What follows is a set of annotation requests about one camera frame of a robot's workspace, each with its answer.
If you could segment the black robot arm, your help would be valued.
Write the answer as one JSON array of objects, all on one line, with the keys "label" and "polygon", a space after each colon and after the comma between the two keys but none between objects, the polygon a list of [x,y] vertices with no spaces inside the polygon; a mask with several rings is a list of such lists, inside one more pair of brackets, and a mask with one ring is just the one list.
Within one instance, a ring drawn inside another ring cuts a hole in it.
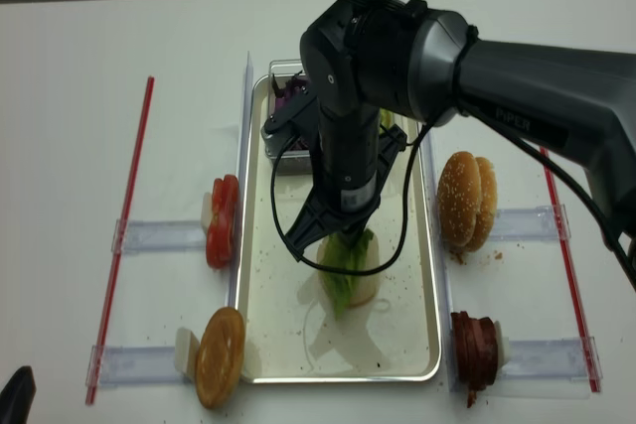
[{"label": "black robot arm", "polygon": [[288,231],[300,254],[357,234],[378,206],[387,164],[379,110],[428,126],[454,114],[529,140],[581,166],[614,240],[635,232],[635,58],[485,41],[464,18],[411,0],[396,11],[334,3],[300,40],[310,80],[314,185]]}]

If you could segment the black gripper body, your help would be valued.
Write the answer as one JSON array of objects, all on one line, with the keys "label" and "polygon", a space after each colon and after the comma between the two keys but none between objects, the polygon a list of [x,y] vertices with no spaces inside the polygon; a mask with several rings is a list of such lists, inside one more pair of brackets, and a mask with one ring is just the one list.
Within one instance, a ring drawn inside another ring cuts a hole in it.
[{"label": "black gripper body", "polygon": [[351,226],[366,227],[380,202],[380,195],[375,193],[359,211],[341,212],[334,209],[325,194],[313,186],[298,217],[284,234],[284,243],[293,258],[300,261],[305,249],[312,243],[332,234],[339,234],[342,239],[342,232]]}]

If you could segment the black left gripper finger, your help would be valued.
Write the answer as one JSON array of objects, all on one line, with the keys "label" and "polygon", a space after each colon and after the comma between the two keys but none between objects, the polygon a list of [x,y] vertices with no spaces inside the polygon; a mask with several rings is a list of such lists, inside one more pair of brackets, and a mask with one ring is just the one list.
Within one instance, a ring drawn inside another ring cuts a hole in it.
[{"label": "black left gripper finger", "polygon": [[348,249],[366,249],[371,241],[371,231],[361,225],[351,226],[342,232],[342,241]]}]

